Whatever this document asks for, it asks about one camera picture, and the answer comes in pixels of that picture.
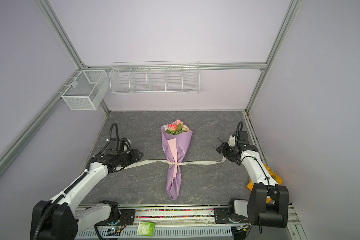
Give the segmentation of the cream printed ribbon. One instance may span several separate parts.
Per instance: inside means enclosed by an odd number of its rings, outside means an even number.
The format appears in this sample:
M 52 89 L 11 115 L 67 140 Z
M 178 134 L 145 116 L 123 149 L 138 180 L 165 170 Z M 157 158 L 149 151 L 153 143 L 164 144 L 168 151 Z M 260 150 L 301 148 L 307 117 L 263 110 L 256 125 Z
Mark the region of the cream printed ribbon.
M 190 161 L 190 162 L 177 163 L 177 165 L 179 165 L 179 166 L 184 166 L 184 165 L 215 165 L 215 164 L 224 163 L 226 160 L 227 160 L 227 158 L 223 157 L 222 160 L 219 161 L 219 162 L 216 162 L 216 161 Z M 133 163 L 133 164 L 125 167 L 125 170 L 126 169 L 137 168 L 137 167 L 141 167 L 141 166 L 145 166 L 145 165 L 149 165 L 149 164 L 153 164 L 153 163 L 164 163 L 164 164 L 168 164 L 170 166 L 175 164 L 175 163 L 172 163 L 172 162 L 167 161 L 167 160 L 145 160 L 145 161 Z

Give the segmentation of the cream fake rose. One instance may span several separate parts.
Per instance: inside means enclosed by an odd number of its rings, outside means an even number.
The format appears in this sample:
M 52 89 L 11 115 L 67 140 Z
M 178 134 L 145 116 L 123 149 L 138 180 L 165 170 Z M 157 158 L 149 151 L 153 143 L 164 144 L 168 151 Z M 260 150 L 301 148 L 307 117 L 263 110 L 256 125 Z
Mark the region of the cream fake rose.
M 186 125 L 182 125 L 182 131 L 189 131 L 190 129 Z

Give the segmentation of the pink purple wrapping paper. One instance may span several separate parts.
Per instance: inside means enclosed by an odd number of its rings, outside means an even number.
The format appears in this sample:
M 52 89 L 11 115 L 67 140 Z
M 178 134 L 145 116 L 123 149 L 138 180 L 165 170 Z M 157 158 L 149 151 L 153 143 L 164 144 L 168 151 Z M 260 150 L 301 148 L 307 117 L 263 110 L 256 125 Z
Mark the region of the pink purple wrapping paper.
M 177 163 L 183 162 L 189 150 L 193 132 L 182 131 L 181 125 L 178 126 L 177 131 L 170 132 L 168 125 L 161 127 L 162 148 L 166 160 L 175 164 L 168 168 L 166 191 L 172 200 L 177 200 L 182 184 L 181 167 Z

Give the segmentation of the red pink fake rose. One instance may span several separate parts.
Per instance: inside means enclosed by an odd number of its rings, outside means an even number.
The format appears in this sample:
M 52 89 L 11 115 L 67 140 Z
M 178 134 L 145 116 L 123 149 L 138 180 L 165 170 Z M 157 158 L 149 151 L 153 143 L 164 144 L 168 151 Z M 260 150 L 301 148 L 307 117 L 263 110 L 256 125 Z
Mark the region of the red pink fake rose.
M 170 132 L 175 132 L 175 131 L 178 130 L 178 125 L 177 125 L 177 124 L 169 124 L 169 125 L 168 125 L 168 130 L 169 130 Z

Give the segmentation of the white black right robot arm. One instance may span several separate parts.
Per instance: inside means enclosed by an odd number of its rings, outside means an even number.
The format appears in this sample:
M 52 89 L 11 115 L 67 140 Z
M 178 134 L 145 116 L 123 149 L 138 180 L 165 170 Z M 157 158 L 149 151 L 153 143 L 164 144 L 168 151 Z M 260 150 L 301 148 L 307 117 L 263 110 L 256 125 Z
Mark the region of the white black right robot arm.
M 231 199 L 228 204 L 228 221 L 233 224 L 247 223 L 284 229 L 288 225 L 289 191 L 279 184 L 262 162 L 258 148 L 250 144 L 249 134 L 240 121 L 228 142 L 223 142 L 217 152 L 236 165 L 247 170 L 252 181 L 248 200 Z

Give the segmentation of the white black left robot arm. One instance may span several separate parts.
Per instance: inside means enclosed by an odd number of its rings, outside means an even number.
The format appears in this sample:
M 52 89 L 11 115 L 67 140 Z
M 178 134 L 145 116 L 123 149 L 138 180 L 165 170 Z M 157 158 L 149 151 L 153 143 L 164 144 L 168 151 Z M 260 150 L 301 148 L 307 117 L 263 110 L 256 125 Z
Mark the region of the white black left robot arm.
M 76 212 L 77 207 L 107 175 L 126 169 L 142 157 L 143 153 L 132 149 L 127 138 L 120 138 L 118 125 L 113 123 L 106 145 L 88 160 L 85 170 L 59 194 L 34 206 L 30 239 L 73 240 L 101 222 L 118 223 L 121 213 L 117 202 L 100 201 L 80 214 Z

